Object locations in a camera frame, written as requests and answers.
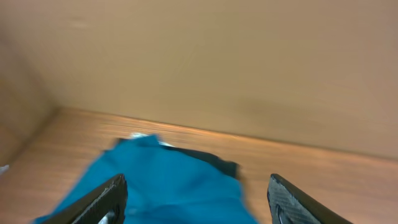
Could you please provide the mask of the blue polo shirt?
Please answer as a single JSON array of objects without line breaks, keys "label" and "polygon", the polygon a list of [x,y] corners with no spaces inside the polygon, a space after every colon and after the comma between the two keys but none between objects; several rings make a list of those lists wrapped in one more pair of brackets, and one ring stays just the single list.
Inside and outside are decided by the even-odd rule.
[{"label": "blue polo shirt", "polygon": [[202,223],[256,224],[244,203],[243,187],[238,179],[225,175],[157,180],[137,176],[115,160],[109,150],[102,153],[82,175],[70,193],[52,212],[63,210],[94,188],[123,174],[127,182],[125,223]]}]

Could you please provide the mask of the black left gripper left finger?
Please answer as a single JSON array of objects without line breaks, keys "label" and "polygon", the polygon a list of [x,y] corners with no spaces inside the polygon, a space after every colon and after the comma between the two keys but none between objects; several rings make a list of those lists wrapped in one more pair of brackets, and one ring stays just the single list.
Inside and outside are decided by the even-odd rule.
[{"label": "black left gripper left finger", "polygon": [[123,224],[126,203],[127,183],[122,174],[117,174],[44,224]]}]

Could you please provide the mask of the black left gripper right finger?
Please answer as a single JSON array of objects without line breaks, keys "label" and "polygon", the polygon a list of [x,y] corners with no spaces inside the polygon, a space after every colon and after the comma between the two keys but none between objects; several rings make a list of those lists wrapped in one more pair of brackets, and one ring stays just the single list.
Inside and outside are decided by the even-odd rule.
[{"label": "black left gripper right finger", "polygon": [[267,189],[272,224],[352,224],[279,174]]}]

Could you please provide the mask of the folded black garment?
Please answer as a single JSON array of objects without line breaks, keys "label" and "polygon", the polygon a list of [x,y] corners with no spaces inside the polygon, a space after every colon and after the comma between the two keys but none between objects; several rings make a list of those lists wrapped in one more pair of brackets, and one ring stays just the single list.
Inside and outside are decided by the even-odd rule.
[{"label": "folded black garment", "polygon": [[153,176],[155,179],[183,179],[225,175],[238,178],[239,165],[226,161],[209,152],[184,149],[164,143],[155,134],[118,139],[109,150],[112,157],[124,169],[134,170],[137,176]]}]

